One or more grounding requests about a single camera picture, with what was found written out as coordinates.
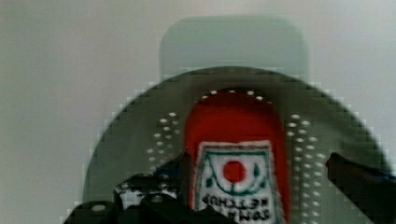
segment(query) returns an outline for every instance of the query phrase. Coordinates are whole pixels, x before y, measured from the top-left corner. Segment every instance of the product label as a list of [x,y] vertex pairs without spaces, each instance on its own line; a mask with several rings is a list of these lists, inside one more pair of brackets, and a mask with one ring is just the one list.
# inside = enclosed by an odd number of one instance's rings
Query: product label
[[269,141],[200,145],[193,206],[208,205],[237,223],[284,223]]

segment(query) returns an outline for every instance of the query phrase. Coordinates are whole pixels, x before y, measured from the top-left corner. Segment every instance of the gray background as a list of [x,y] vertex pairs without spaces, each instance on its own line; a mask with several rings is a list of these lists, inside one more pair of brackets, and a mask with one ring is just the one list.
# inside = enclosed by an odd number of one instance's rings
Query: gray background
[[342,98],[396,162],[392,1],[0,1],[0,218],[60,223],[107,124],[160,80],[176,21],[271,13],[299,27],[309,81]]

